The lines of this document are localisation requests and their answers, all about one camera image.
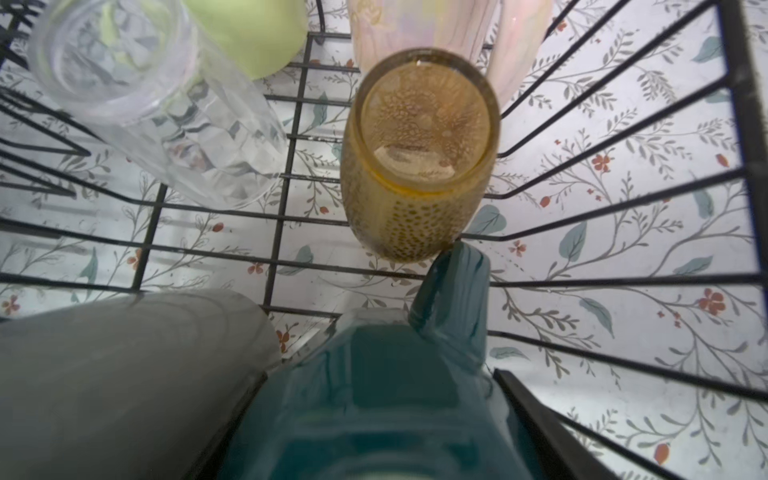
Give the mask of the amber glass cup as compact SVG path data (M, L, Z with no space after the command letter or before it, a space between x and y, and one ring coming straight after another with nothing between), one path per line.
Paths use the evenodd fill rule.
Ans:
M340 160L349 226L398 263L434 256L472 220L497 158L500 111L473 65L439 49L393 54L364 77Z

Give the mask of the grey ceramic mug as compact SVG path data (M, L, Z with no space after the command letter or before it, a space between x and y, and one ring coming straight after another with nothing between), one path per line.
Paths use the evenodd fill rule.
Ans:
M228 290L116 297L1 325L5 479L183 479L276 331Z

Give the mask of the pink iridescent mug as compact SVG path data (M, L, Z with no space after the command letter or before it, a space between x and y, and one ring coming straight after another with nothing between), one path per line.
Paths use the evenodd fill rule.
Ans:
M486 77L500 106L512 99L531 68L551 24L552 8L551 0L347 3L354 61L362 74L413 48L437 48L474 62L496 23Z

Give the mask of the clear glass cup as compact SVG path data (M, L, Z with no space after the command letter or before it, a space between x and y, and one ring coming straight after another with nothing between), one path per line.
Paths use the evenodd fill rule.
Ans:
M51 100L204 207L245 207L284 170L276 113L179 1L52 1L27 56Z

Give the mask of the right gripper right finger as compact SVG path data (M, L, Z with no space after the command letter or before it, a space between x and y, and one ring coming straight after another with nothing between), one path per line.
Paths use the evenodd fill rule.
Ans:
M525 426L547 479L617 479L511 372L496 369L493 379Z

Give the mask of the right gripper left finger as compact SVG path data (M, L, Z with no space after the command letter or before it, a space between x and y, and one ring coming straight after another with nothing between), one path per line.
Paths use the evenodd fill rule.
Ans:
M229 444L238 425L266 381L267 374L262 373L261 376L248 387L244 396L235 405L230 418L215 432L210 442L196 458L192 467L183 476L184 480L217 478L218 472L226 457Z

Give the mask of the black wire dish rack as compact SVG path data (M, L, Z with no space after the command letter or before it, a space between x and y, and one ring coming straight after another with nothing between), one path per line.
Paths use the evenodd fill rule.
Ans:
M27 48L50 2L1 5L1 325L233 291L275 328L268 380L351 310L409 310L463 242L490 263L489 375L511 372L617 479L766 477L767 90L747 22L764 3L552 1L531 68L497 100L497 158L472 220L448 248L398 263L360 243L342 203L366 76L349 1L304 1L291 62L242 71L288 149L272 189L226 210L158 180L41 90Z

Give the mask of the green ceramic mug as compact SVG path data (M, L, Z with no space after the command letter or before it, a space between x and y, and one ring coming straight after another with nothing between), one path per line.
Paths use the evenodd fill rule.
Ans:
M307 37L303 0L188 0L184 5L206 35L252 80L287 66Z

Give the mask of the dark green cream mug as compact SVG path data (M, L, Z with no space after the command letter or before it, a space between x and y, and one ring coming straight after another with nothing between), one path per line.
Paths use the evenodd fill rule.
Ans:
M274 371L222 479L540 479L526 428L485 368L490 263L454 244L409 310L356 309Z

